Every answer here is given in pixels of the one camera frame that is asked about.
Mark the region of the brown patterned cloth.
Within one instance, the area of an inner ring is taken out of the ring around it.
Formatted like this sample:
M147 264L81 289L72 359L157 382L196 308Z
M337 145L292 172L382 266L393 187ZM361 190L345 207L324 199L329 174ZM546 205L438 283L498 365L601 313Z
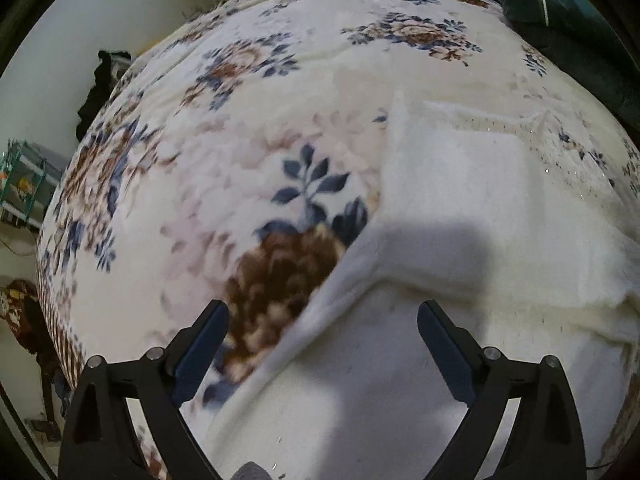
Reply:
M32 282L17 278L1 287L1 318L9 325L16 341L36 357L41 368L55 370L58 367L58 355Z

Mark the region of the floral fleece blanket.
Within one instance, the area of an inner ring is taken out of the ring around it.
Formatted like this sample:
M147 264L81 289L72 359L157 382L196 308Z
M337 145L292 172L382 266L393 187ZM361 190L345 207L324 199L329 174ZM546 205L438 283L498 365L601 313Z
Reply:
M639 200L626 128L496 2L229 0L136 59L52 198L38 284L68 381L90 356L168 344L224 301L229 335L181 409L207 456L217 414L378 211L398 94L545 114L553 139L618 170ZM590 478L638 420L639 353Z

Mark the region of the dark green garment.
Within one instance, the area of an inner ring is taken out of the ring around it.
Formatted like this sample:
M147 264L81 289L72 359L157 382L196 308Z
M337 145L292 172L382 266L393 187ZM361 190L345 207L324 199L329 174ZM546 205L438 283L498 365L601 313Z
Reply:
M494 0L528 44L639 129L639 67L588 0Z

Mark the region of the black clothing on wall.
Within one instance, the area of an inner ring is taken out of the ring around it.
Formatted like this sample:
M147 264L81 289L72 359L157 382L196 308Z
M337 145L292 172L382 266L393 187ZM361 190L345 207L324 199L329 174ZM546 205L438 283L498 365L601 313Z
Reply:
M98 58L100 64L93 72L94 84L84 104L77 111L79 122L76 126L76 139L78 142L84 138L94 118L132 63L132 56L127 51L99 50Z

